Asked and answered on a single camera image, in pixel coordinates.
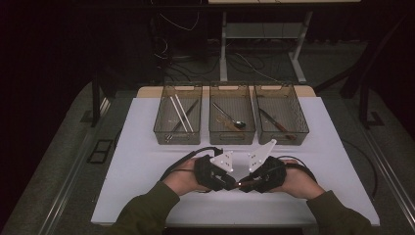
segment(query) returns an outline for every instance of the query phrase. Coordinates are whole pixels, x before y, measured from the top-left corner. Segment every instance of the green jacket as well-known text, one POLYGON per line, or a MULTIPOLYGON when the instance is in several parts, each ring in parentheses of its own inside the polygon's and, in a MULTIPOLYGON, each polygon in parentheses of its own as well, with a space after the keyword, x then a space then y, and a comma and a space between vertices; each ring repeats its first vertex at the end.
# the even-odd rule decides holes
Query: green jacket
MULTIPOLYGON (((158 182, 147 194, 132 199, 121 211, 107 234, 161 234, 165 220, 180 198, 164 183, 158 182)), ((320 234, 376 234, 369 220, 346 208, 332 191, 307 201, 320 234)))

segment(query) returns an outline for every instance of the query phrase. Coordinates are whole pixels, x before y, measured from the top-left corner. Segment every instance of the hand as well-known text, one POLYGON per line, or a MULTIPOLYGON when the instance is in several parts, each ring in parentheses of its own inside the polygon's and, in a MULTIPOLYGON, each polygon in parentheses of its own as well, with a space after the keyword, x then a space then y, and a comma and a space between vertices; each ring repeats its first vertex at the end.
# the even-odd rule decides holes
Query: hand
MULTIPOLYGON (((295 160, 283 160, 285 164, 297 164, 295 160)), ((286 192, 295 198, 314 199, 325 192, 305 172, 297 168, 287 168, 287 176, 283 185, 271 189, 270 192, 286 192)))
POLYGON ((209 190, 207 187, 199 185, 198 181, 196 181, 195 173, 193 172, 195 160, 195 158, 190 159, 177 167, 177 169, 185 169, 186 171, 173 171, 162 181, 178 196, 185 195, 195 190, 209 190))

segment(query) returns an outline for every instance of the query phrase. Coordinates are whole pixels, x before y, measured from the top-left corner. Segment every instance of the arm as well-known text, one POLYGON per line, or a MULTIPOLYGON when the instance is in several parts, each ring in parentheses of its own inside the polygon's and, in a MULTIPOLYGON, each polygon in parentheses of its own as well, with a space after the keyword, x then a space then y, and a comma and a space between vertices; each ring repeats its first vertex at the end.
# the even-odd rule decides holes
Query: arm
POLYGON ((286 192, 293 197, 307 199, 307 205, 317 220, 320 234, 377 234, 367 218, 346 208, 332 191, 326 192, 299 169, 288 168, 284 184, 272 189, 271 192, 286 192))
MULTIPOLYGON (((178 168, 193 170, 194 162, 191 159, 178 168)), ((179 196, 206 189, 197 183, 192 171, 174 171, 163 182, 157 182, 147 194, 132 199, 107 234, 161 234, 168 214, 180 201, 179 196)))

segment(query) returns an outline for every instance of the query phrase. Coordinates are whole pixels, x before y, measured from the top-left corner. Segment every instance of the white tabletop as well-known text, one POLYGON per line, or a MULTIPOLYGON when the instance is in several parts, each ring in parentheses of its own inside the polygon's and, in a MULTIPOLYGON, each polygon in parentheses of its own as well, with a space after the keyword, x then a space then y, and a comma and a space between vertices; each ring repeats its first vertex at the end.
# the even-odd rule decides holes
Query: white tabletop
MULTIPOLYGON (((360 212, 373 225, 379 225, 379 217, 322 100, 317 97, 300 97, 299 100, 309 134, 301 146, 277 145, 270 155, 300 158, 323 188, 333 190, 346 207, 360 212)), ((200 145, 159 145, 153 132, 159 102, 160 98, 133 100, 91 219, 93 223, 114 223, 126 203, 135 196, 147 193, 170 165, 191 151, 210 146, 207 124, 202 124, 200 145)), ((202 123, 208 123, 207 98, 203 99, 202 107, 202 123)), ((234 151, 234 172, 231 175, 239 180, 249 173, 248 152, 259 146, 255 136, 252 145, 216 147, 234 151)), ((166 223, 167 226, 278 227, 306 226, 315 224, 315 219, 305 200, 285 193, 244 193, 236 189, 208 194, 189 193, 181 197, 166 223)))

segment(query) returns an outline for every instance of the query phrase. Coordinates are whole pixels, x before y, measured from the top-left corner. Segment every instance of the transparent storage bin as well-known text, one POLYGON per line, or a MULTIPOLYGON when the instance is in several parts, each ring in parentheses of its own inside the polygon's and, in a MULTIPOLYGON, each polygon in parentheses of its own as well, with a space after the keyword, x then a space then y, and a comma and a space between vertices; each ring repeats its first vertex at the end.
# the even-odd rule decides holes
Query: transparent storage bin
POLYGON ((159 144, 199 145, 201 143, 202 90, 201 82, 166 82, 164 84, 154 126, 159 144))
POLYGON ((254 112, 247 82, 216 81, 210 83, 208 129, 212 145, 251 145, 253 143, 254 112), (235 125, 231 118, 235 121, 242 121, 245 126, 235 125))
POLYGON ((261 82, 254 85, 254 112, 259 144, 301 145, 309 129, 294 85, 261 82))

